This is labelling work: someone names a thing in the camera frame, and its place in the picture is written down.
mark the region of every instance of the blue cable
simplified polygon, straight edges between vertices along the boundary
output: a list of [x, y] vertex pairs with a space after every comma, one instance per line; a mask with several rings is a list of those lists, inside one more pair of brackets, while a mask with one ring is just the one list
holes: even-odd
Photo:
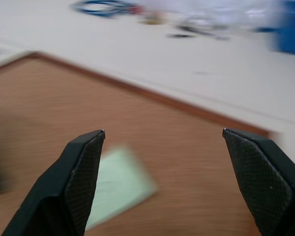
[[[88, 4], [101, 4], [107, 5], [109, 8], [105, 10], [87, 10], [85, 6]], [[101, 16], [101, 17], [112, 17], [117, 14], [127, 14], [130, 12], [130, 8], [135, 6], [134, 4], [119, 1], [119, 0], [89, 0], [89, 1], [81, 1], [72, 5], [72, 7], [80, 12], [84, 12], [86, 14]]]

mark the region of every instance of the blue object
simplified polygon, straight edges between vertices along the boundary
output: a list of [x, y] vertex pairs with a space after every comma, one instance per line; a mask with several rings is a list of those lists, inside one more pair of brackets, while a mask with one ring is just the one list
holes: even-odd
[[[87, 10], [86, 5], [89, 4], [100, 4], [108, 6], [104, 10]], [[72, 7], [80, 12], [86, 14], [101, 16], [101, 17], [112, 17], [118, 14], [127, 14], [130, 13], [130, 8], [136, 6], [135, 4], [118, 1], [118, 0], [89, 0], [81, 1], [72, 5]]]
[[280, 51], [295, 54], [295, 1], [284, 2], [284, 7], [277, 44]]

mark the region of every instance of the white countertop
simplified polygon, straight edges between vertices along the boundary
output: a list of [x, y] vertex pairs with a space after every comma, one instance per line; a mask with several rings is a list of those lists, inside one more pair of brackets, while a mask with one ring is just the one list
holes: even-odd
[[71, 3], [0, 0], [0, 38], [279, 132], [295, 161], [295, 56], [271, 51], [266, 35], [171, 39], [170, 24], [98, 18]]

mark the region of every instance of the red object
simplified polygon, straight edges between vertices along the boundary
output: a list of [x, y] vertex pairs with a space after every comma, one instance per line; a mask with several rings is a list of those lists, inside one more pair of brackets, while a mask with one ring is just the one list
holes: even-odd
[[143, 7], [136, 5], [130, 8], [131, 14], [141, 14], [143, 12]]

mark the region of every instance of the light green paper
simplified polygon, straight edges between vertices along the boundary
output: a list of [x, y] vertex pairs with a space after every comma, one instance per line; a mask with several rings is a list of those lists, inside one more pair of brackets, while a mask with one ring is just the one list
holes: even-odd
[[127, 148], [103, 155], [86, 230], [144, 201], [155, 191], [155, 184]]

